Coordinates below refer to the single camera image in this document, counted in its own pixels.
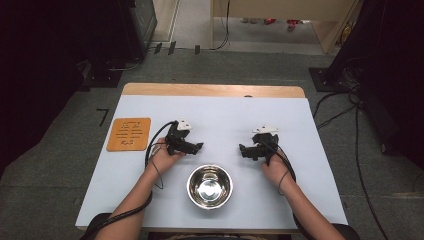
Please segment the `square wooden trivet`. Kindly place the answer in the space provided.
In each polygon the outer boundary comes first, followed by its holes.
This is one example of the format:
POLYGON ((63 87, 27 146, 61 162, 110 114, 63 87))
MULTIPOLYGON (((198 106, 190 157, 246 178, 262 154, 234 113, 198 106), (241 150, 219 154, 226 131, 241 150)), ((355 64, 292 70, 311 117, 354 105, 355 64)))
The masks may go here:
POLYGON ((109 152, 145 150, 148 145, 150 125, 150 118, 115 119, 106 149, 109 152))

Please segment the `black stand base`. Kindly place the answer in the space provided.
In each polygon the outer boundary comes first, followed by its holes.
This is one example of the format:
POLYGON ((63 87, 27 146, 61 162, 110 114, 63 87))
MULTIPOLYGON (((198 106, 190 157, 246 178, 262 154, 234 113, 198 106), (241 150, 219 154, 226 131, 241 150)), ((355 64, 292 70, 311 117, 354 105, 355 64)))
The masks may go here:
POLYGON ((308 71, 317 92, 347 93, 350 91, 343 73, 335 73, 330 68, 316 67, 311 67, 308 71))
POLYGON ((112 71, 105 63, 87 62, 83 70, 84 80, 81 88, 116 88, 120 82, 122 71, 112 71))

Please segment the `dark cabinet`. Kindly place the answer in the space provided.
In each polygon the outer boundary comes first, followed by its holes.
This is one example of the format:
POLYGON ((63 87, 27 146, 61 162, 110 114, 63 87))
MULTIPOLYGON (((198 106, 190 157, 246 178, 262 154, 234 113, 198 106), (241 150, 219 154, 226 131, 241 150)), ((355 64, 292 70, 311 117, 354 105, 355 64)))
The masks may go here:
POLYGON ((157 26, 153 0, 128 0, 129 14, 132 21, 132 41, 134 57, 143 59, 157 26))

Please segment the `light wooden furniture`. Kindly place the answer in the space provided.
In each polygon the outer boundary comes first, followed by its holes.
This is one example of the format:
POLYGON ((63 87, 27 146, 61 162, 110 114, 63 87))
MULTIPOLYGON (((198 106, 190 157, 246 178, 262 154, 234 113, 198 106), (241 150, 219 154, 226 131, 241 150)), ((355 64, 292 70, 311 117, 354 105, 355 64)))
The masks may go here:
POLYGON ((324 53, 329 53, 348 21, 359 13, 363 0, 210 0, 210 46, 214 19, 275 18, 310 20, 324 53))

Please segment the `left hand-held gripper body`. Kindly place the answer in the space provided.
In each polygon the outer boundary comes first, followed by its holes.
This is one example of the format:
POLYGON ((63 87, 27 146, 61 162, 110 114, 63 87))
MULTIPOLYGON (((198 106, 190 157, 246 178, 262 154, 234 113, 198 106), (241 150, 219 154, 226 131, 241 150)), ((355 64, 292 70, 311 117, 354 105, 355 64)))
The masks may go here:
POLYGON ((190 133, 191 125, 184 119, 174 121, 165 137, 167 152, 174 155, 176 151, 182 152, 183 149, 191 149, 193 144, 186 142, 185 137, 190 133))

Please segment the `person's right hand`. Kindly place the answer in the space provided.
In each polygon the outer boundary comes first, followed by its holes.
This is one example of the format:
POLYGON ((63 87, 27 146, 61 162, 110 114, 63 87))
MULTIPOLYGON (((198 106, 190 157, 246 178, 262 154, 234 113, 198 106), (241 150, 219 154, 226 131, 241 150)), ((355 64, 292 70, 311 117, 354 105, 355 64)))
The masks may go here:
POLYGON ((285 192, 295 184, 295 181, 282 157, 282 151, 278 150, 277 153, 270 158, 269 163, 262 164, 262 170, 266 178, 273 185, 281 192, 285 192))

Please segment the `black curtain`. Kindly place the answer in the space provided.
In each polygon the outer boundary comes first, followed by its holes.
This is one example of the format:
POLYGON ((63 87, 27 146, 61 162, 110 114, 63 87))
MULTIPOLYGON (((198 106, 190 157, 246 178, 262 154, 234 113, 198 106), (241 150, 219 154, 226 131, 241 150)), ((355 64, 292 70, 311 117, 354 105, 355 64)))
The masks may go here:
POLYGON ((83 83, 77 63, 107 60, 103 35, 124 0, 0 0, 0 176, 37 145, 83 83))
POLYGON ((424 169, 424 0, 364 0, 327 75, 336 80, 346 68, 384 151, 424 169))

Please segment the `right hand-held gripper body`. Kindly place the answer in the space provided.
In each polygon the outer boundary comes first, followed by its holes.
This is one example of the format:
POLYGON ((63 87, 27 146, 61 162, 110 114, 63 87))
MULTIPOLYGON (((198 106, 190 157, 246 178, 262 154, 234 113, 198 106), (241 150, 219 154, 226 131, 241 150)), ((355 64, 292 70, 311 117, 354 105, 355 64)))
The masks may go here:
POLYGON ((252 132, 254 133, 252 140, 255 144, 252 159, 254 161, 258 161, 260 157, 264 157, 266 164, 269 164, 271 157, 278 149, 279 129, 277 127, 263 125, 261 127, 254 128, 252 132))

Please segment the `person's left hand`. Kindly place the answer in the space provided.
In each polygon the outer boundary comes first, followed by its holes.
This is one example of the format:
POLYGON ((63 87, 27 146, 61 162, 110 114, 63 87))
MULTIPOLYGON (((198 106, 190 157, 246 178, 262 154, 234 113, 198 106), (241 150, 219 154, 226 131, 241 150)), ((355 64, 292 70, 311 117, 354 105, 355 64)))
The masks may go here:
POLYGON ((170 155, 164 138, 160 138, 154 145, 145 173, 158 177, 168 171, 179 159, 185 156, 183 152, 170 155))

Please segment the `stainless steel bowl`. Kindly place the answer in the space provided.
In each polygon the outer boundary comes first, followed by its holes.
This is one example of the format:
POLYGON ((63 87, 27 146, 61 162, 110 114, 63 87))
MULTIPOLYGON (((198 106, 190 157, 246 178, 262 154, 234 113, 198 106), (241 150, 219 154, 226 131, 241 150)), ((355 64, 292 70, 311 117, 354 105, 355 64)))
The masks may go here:
POLYGON ((234 185, 230 174, 218 165, 202 165, 188 177, 186 191, 189 199, 204 210, 218 209, 232 196, 234 185))

